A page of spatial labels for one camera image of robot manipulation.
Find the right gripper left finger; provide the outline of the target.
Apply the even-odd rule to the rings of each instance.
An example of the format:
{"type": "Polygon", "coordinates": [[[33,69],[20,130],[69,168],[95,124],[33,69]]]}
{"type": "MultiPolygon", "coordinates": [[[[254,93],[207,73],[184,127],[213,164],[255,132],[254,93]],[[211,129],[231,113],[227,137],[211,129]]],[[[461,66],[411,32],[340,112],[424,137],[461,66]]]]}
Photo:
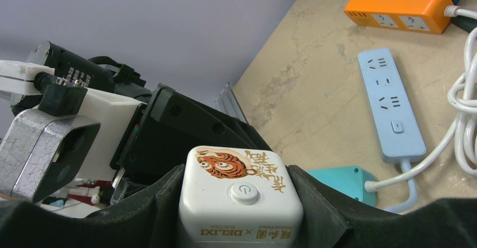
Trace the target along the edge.
{"type": "Polygon", "coordinates": [[[2,201],[1,247],[175,247],[184,172],[184,165],[175,166],[154,184],[85,218],[2,201]]]}

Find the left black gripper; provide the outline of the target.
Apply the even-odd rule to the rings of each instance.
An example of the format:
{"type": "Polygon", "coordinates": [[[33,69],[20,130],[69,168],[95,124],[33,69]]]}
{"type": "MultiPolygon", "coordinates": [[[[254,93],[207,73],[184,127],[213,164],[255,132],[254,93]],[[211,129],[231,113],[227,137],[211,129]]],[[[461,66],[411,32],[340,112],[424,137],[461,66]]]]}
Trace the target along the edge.
{"type": "Polygon", "coordinates": [[[184,164],[197,146],[271,148],[250,124],[175,91],[158,87],[126,120],[110,168],[125,170],[126,177],[152,184],[177,165],[184,164]]]}

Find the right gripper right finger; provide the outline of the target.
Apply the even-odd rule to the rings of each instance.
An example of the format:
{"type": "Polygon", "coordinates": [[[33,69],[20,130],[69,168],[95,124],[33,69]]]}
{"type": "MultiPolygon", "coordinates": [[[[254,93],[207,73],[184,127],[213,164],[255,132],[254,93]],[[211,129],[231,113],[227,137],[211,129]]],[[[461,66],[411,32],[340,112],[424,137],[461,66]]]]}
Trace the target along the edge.
{"type": "Polygon", "coordinates": [[[296,165],[304,208],[297,247],[476,247],[476,199],[439,199],[405,215],[359,202],[296,165]]]}

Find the white cube socket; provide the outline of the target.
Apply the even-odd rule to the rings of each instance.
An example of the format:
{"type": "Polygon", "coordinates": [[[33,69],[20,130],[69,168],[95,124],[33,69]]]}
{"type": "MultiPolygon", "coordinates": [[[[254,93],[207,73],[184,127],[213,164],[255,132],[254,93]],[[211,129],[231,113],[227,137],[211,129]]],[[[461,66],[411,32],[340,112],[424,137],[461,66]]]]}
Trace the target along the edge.
{"type": "Polygon", "coordinates": [[[176,247],[294,247],[304,209],[278,154],[198,146],[187,156],[176,247]]]}

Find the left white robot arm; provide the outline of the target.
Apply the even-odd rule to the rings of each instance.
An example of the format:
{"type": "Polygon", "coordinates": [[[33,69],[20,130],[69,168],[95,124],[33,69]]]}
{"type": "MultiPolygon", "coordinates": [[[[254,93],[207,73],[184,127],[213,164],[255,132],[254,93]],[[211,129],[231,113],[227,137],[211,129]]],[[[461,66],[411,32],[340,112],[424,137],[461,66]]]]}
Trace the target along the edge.
{"type": "Polygon", "coordinates": [[[127,180],[150,185],[185,163],[197,146],[269,150],[247,122],[165,84],[150,91],[139,73],[107,56],[85,59],[45,41],[27,61],[88,89],[80,112],[99,122],[100,130],[79,178],[110,181],[124,170],[127,180]]]}

